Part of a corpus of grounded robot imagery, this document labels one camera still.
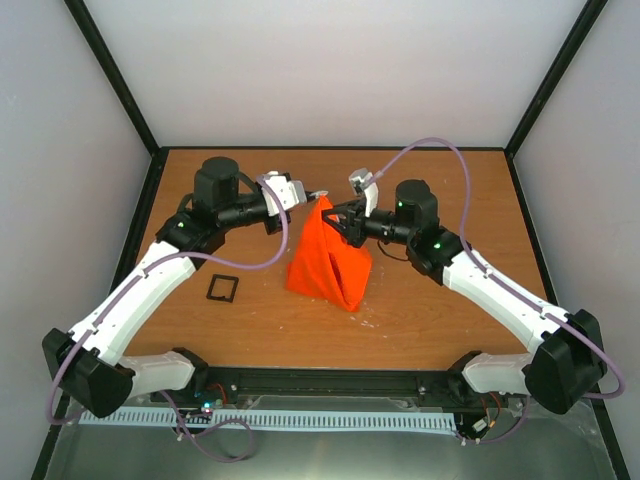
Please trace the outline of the orange garment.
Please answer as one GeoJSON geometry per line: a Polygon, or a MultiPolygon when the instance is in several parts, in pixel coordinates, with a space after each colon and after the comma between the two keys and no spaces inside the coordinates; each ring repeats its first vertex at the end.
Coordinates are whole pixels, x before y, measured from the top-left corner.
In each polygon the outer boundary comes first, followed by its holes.
{"type": "Polygon", "coordinates": [[[348,245],[324,222],[322,213],[332,207],[325,196],[316,201],[287,267],[285,287],[356,312],[365,296],[373,260],[367,249],[348,245]]]}

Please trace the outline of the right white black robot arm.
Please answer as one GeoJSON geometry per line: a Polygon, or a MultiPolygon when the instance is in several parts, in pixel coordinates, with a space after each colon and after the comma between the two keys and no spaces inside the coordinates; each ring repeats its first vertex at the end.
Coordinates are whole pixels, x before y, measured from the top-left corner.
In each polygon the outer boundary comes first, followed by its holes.
{"type": "Polygon", "coordinates": [[[377,206],[377,188],[322,212],[323,222],[353,247],[368,239],[404,246],[421,275],[480,307],[525,347],[518,355],[474,353],[461,375],[476,393],[529,395],[555,414],[567,413],[607,372],[598,320],[569,313],[526,290],[442,226],[438,201],[422,180],[395,190],[395,208],[377,206]]]}

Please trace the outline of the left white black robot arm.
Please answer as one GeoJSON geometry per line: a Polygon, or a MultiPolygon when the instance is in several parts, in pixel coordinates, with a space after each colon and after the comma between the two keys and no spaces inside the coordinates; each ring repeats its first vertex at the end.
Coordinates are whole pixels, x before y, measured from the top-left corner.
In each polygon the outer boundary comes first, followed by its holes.
{"type": "Polygon", "coordinates": [[[226,234],[263,224],[280,233],[277,255],[287,248],[290,211],[321,197],[287,173],[270,171],[251,180],[228,157],[204,161],[192,192],[156,233],[154,242],[128,276],[83,320],[68,331],[52,329],[43,339],[51,390],[62,391],[98,418],[127,400],[174,390],[186,402],[208,390],[207,363],[185,348],[131,357],[125,351],[163,301],[207,262],[226,234]]]}

